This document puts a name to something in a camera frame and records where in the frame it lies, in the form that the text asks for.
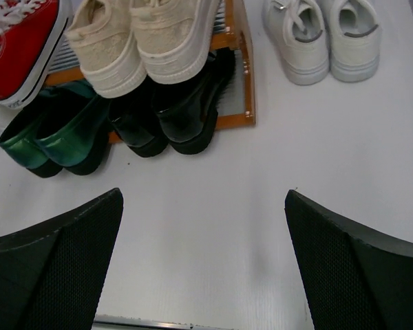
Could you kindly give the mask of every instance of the shoe rack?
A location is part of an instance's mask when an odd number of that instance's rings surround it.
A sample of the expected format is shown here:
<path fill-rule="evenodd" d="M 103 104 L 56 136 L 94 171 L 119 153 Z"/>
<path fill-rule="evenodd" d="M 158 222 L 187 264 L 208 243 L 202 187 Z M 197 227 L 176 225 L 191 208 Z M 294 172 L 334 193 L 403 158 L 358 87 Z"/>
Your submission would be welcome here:
<path fill-rule="evenodd" d="M 255 125 L 254 58 L 246 9 L 243 0 L 221 0 L 215 18 L 211 50 L 229 47 L 235 51 L 235 76 L 218 103 L 216 129 Z M 45 85 L 59 85 L 82 79 L 78 60 L 65 42 L 54 60 Z M 120 142 L 114 133 L 110 142 Z"/>

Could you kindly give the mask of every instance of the white floor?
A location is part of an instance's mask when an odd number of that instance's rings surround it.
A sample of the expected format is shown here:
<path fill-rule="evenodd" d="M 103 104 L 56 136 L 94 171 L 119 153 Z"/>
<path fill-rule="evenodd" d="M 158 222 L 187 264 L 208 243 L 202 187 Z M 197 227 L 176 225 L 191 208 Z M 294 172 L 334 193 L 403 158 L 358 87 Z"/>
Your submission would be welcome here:
<path fill-rule="evenodd" d="M 38 179 L 0 151 L 0 235 L 113 187 L 125 212 L 98 314 L 234 329 L 312 329 L 284 216 L 288 189 L 413 242 L 413 16 L 377 0 L 384 39 L 369 81 L 289 83 L 246 0 L 258 124 L 208 151 L 135 157 L 118 145 L 96 174 Z"/>

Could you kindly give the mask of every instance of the black leather shoe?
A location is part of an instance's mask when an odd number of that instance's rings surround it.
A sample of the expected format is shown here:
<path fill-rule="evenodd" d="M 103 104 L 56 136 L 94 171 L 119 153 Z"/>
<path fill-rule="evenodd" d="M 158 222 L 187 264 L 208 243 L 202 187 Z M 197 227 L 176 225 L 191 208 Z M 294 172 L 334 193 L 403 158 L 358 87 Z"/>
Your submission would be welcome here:
<path fill-rule="evenodd" d="M 207 148 L 218 118 L 217 102 L 234 69 L 234 52 L 220 49 L 209 54 L 196 77 L 177 85 L 156 86 L 151 107 L 177 152 L 194 155 Z"/>
<path fill-rule="evenodd" d="M 134 91 L 113 99 L 108 115 L 116 134 L 134 153 L 144 158 L 159 155 L 168 145 L 151 109 L 156 85 L 147 77 Z"/>

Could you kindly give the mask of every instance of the green leather shoe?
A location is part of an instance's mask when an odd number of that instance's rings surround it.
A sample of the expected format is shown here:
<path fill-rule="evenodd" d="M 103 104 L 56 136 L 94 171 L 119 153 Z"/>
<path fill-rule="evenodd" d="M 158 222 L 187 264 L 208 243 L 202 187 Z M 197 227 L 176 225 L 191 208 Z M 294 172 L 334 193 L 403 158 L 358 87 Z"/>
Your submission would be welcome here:
<path fill-rule="evenodd" d="M 54 89 L 41 91 L 0 136 L 0 147 L 18 164 L 39 177 L 52 177 L 62 169 L 34 142 L 40 122 L 57 98 Z"/>
<path fill-rule="evenodd" d="M 59 166 L 77 175 L 88 175 L 99 167 L 107 148 L 110 100 L 93 94 L 91 100 L 75 98 L 71 101 L 72 94 L 80 92 L 83 95 L 83 89 L 91 88 L 82 82 L 75 83 L 81 86 L 63 91 L 65 100 L 60 102 L 56 111 L 44 116 L 35 142 Z"/>

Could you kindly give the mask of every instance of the white shoe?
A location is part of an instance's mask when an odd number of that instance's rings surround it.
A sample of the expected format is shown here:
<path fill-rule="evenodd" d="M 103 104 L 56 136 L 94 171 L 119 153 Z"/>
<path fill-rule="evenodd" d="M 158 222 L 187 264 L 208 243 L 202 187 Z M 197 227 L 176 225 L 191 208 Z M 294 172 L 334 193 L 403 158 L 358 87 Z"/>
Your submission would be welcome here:
<path fill-rule="evenodd" d="M 117 98 L 147 77 L 129 9 L 132 0 L 83 0 L 65 35 L 96 93 Z"/>
<path fill-rule="evenodd" d="M 333 76 L 347 83 L 372 77 L 382 35 L 372 0 L 319 1 L 330 30 Z"/>
<path fill-rule="evenodd" d="M 264 25 L 290 81 L 311 85 L 329 72 L 323 13 L 315 0 L 265 0 Z"/>
<path fill-rule="evenodd" d="M 136 0 L 130 10 L 150 78 L 178 84 L 204 67 L 220 0 Z"/>

